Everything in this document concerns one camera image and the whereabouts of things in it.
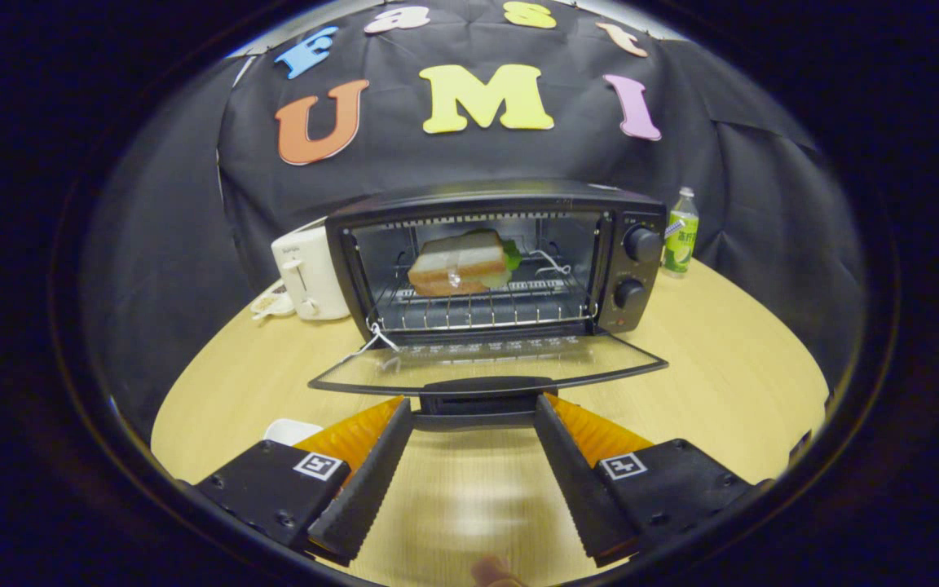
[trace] orange letter u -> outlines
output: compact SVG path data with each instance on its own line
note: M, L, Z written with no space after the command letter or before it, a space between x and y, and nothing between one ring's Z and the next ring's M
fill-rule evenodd
M317 96L295 100L277 111L277 155L284 163L306 165L328 159L346 148L357 135L361 118L361 90L368 88L368 79L355 79L328 91L336 101L336 125L332 134L316 141L306 134L310 107L317 104Z

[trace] bread slice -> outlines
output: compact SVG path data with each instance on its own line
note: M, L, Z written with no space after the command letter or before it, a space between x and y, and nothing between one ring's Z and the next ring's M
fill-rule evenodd
M482 278L504 272L506 253L499 234L474 232L426 242L408 271L408 280L420 296L480 294L487 290Z

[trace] finger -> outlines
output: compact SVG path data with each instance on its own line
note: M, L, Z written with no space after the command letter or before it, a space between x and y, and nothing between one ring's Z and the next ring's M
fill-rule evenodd
M506 583L506 585L510 586L521 584L517 576L510 572L509 567L502 558L496 557L494 554L485 554L484 557L481 557L469 569L469 573L476 580L477 587L492 587L500 580L509 580L510 583Z

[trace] yellow letter m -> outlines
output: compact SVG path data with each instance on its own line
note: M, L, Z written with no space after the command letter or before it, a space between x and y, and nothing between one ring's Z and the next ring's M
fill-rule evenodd
M506 112L499 118L506 129L547 130L553 127L553 118L545 114L538 95L536 79L541 71L526 64L504 64L483 83L459 64L441 64L418 72L418 77L429 79L433 90L433 115L422 123L430 134L455 133L466 128L465 116L460 116L456 103L487 129L499 112L499 104L506 102Z

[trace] screw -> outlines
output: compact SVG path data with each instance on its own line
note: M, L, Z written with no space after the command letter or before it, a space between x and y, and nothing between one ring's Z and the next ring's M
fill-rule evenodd
M283 527L295 527L295 522L292 521L292 516L289 516L286 510L277 510L275 517L277 523L283 525Z

